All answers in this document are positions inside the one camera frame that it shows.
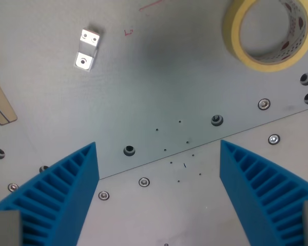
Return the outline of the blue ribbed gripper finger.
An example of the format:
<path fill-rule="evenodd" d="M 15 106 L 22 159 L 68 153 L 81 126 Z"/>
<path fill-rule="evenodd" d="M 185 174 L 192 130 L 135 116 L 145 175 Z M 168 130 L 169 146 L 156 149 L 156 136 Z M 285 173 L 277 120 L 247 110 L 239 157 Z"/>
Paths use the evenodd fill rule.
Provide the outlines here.
<path fill-rule="evenodd" d="M 231 142 L 220 142 L 220 179 L 250 245 L 304 245 L 308 182 Z"/>
<path fill-rule="evenodd" d="M 23 245 L 77 245 L 99 179 L 92 142 L 20 186 L 0 211 L 20 212 Z"/>

